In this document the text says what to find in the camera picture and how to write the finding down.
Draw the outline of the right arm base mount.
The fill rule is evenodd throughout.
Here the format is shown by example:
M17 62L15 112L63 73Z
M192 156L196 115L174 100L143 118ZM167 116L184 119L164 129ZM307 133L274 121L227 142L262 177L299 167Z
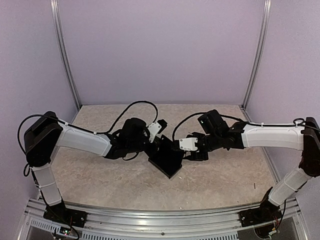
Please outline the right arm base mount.
M238 213L242 227L258 225L282 217L280 207L269 202L269 193L271 190L272 187L265 193L257 208L242 210Z

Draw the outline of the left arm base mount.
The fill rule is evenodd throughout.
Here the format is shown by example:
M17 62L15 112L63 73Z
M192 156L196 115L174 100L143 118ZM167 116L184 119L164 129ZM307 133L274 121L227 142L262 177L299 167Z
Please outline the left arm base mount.
M72 227L83 228L88 213L82 210L67 208L64 201L56 205L46 205L43 218Z

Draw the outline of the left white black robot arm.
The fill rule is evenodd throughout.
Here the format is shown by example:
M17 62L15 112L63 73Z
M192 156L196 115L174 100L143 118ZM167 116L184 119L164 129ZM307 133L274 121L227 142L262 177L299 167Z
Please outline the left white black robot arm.
M127 160L127 155L141 152L152 156L158 149L158 135L167 127L163 119L147 124L142 119L127 119L122 128L113 133L95 132L59 119L55 112L36 114L37 121L29 127L19 147L26 157L37 187L50 206L50 214L63 223L70 218L70 211L62 205L52 168L51 155L57 147L76 149L109 159Z

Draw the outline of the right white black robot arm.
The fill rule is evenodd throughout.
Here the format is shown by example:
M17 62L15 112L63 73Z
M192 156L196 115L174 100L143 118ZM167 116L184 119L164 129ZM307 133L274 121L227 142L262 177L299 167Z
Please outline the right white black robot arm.
M292 124L264 124L237 120L228 126L224 116L211 110L198 118L204 134L194 132L179 140L181 150L206 154L218 149L275 147L301 151L301 161L294 170L272 187L256 210L256 218L266 222L287 198L308 180L320 175L320 130L313 117L298 118Z

